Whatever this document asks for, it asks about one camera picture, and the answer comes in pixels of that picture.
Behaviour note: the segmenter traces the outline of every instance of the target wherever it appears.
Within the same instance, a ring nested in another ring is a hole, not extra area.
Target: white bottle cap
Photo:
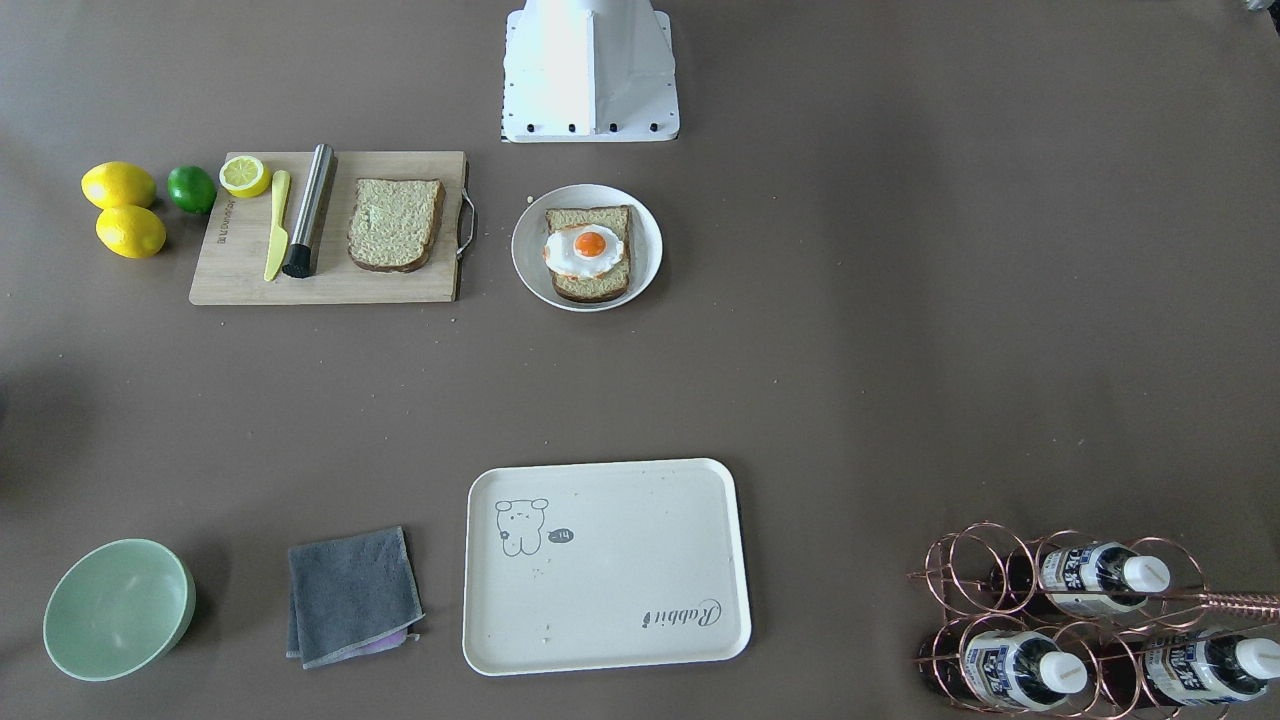
[[[1075,694],[1089,682],[1084,662],[1070,652],[1046,652],[1041,657],[1039,671],[1044,687],[1056,693]]]
[[[1249,638],[1235,646],[1240,667],[1260,680],[1280,678],[1280,643],[1267,638]]]
[[[1165,592],[1169,589],[1169,565],[1158,557],[1134,555],[1124,561],[1120,570],[1124,582],[1138,592]]]

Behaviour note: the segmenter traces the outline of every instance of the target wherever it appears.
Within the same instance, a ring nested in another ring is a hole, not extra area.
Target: bear drawing
[[[498,536],[507,557],[532,555],[543,544],[543,523],[547,521],[547,500],[499,500]]]

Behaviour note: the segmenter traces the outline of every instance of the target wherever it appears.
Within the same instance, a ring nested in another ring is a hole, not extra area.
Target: toast
[[[552,274],[552,287],[556,295],[573,302],[605,302],[621,297],[631,284],[631,208],[616,205],[611,208],[553,208],[547,210],[547,229],[549,233],[575,225],[596,224],[613,231],[622,241],[622,259],[609,272],[598,278]]]
[[[408,273],[426,264],[440,229],[444,184],[438,179],[356,179],[347,255],[375,273]]]

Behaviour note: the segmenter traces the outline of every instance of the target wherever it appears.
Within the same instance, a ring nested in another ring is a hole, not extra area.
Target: yellow knife
[[[284,264],[284,249],[289,246],[289,233],[284,232],[284,201],[289,196],[288,170],[275,170],[271,176],[271,241],[266,246],[266,270],[262,279],[271,282]]]

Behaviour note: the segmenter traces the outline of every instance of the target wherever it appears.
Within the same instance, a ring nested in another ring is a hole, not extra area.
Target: black rubber tip
[[[306,245],[291,245],[284,251],[284,264],[280,272],[291,278],[311,277],[311,249]]]

